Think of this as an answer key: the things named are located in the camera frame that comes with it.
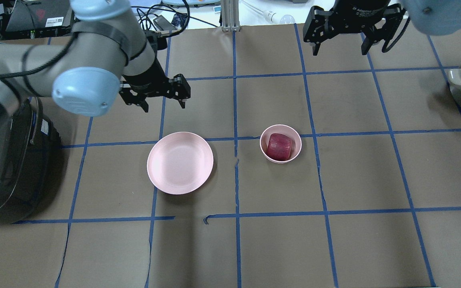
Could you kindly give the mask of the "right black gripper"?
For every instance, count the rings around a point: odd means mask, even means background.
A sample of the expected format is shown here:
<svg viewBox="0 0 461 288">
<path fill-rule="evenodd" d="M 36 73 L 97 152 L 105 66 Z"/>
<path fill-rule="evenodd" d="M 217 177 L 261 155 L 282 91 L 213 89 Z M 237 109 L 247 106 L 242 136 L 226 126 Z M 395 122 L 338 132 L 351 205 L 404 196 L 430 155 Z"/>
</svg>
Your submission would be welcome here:
<svg viewBox="0 0 461 288">
<path fill-rule="evenodd" d="M 334 6 L 326 11 L 320 6 L 312 6 L 303 26 L 303 40 L 311 44 L 313 56 L 317 56 L 322 42 L 339 34 L 365 36 L 361 44 L 361 54 L 368 54 L 374 44 L 384 40 L 382 53 L 389 52 L 402 38 L 408 22 L 397 36 L 407 10 L 402 7 L 388 7 L 389 0 L 336 0 Z M 377 24 L 382 18 L 381 28 Z"/>
</svg>

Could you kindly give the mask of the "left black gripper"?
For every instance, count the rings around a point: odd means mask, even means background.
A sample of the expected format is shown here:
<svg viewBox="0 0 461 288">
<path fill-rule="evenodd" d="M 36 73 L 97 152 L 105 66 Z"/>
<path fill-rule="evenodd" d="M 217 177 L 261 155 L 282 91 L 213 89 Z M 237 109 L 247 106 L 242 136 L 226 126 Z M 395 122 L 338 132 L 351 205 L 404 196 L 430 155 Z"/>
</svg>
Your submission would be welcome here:
<svg viewBox="0 0 461 288">
<path fill-rule="evenodd" d="M 154 60 L 143 73 L 134 76 L 124 75 L 123 78 L 120 97 L 126 105 L 139 106 L 145 113 L 149 112 L 146 101 L 148 97 L 176 100 L 181 109 L 186 108 L 186 102 L 191 98 L 191 87 L 185 76 L 177 74 L 173 78 L 168 78 L 159 60 Z"/>
</svg>

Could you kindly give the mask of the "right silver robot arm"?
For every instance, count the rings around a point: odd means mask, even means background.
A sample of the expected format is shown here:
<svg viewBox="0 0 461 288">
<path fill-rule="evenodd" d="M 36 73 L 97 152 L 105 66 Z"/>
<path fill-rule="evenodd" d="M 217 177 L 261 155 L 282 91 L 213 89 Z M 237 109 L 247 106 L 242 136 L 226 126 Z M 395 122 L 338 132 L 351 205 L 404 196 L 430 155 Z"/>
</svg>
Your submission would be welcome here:
<svg viewBox="0 0 461 288">
<path fill-rule="evenodd" d="M 322 42 L 340 34 L 363 34 L 362 55 L 383 42 L 386 53 L 410 24 L 426 35 L 448 35 L 461 30 L 461 0 L 336 0 L 326 11 L 312 6 L 303 26 L 303 41 L 318 55 Z"/>
</svg>

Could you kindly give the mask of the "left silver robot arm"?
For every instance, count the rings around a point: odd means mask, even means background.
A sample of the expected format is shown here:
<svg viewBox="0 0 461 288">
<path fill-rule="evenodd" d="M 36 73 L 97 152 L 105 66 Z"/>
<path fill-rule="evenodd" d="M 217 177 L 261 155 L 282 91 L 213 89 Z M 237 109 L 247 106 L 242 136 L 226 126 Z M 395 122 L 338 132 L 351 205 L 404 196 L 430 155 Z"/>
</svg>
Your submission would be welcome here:
<svg viewBox="0 0 461 288">
<path fill-rule="evenodd" d="M 79 19 L 64 46 L 0 42 L 0 130 L 29 96 L 51 97 L 62 109 L 103 116 L 121 88 L 127 104 L 148 111 L 148 97 L 191 97 L 186 78 L 168 78 L 151 39 L 166 35 L 141 29 L 128 0 L 72 0 Z"/>
</svg>

